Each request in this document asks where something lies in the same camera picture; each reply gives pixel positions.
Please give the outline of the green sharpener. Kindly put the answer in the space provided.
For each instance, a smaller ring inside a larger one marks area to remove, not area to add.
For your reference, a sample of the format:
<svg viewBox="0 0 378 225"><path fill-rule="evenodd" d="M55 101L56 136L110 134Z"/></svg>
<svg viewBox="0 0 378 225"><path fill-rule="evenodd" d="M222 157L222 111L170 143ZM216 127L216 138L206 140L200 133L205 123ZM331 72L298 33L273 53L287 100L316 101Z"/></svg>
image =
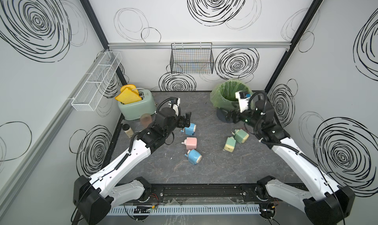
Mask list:
<svg viewBox="0 0 378 225"><path fill-rule="evenodd" d="M231 134L238 143L245 143L250 136L243 129L236 129L235 131L232 131Z"/></svg>
<svg viewBox="0 0 378 225"><path fill-rule="evenodd" d="M228 137L223 149L228 152L233 152L235 149L235 145L236 140L234 139L234 137Z"/></svg>

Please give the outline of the pink pencil sharpener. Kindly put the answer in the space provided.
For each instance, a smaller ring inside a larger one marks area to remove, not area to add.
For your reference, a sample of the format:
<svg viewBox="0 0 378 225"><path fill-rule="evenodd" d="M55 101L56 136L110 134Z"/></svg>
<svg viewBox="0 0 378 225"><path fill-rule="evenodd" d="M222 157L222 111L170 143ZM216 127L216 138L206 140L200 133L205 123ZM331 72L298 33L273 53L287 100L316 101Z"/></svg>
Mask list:
<svg viewBox="0 0 378 225"><path fill-rule="evenodd" d="M197 148L197 138L196 137L187 137L182 144L186 146L187 150L193 150Z"/></svg>

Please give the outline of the green sharpener bottom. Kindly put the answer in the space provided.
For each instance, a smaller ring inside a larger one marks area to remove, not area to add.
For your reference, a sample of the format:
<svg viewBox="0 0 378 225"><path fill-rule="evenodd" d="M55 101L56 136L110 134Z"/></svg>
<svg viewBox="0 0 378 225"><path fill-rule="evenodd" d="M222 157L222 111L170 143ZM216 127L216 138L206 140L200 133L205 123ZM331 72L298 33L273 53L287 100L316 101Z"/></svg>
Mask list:
<svg viewBox="0 0 378 225"><path fill-rule="evenodd" d="M228 137L223 149L228 152L233 152L235 149L235 145L236 140L234 139L234 137Z"/></svg>

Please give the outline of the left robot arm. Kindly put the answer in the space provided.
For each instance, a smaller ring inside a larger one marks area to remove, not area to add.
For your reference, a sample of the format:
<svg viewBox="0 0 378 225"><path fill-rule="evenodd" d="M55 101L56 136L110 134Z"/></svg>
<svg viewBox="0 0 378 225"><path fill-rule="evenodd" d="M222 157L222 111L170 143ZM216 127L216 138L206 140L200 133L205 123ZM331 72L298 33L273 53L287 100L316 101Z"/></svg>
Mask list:
<svg viewBox="0 0 378 225"><path fill-rule="evenodd" d="M170 97L156 109L155 120L144 130L136 132L129 147L115 160L90 176L80 176L74 183L73 204L81 218L96 225L110 210L131 200L146 201L151 185L142 177L119 185L134 167L153 154L174 136L176 128L191 124L191 113L181 115L180 98Z"/></svg>

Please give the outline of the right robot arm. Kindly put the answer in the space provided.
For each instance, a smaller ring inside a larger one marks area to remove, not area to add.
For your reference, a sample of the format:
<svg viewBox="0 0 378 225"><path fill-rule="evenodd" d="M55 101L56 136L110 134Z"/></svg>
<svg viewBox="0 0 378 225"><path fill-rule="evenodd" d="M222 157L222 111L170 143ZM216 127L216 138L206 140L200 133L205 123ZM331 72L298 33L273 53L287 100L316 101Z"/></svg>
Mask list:
<svg viewBox="0 0 378 225"><path fill-rule="evenodd" d="M336 225L345 222L355 199L348 186L331 179L311 160L275 122L275 110L264 91L237 91L238 110L232 112L234 123L243 122L253 128L254 136L281 157L304 183L306 190L267 176L257 182L260 200L280 199L306 214L314 225Z"/></svg>

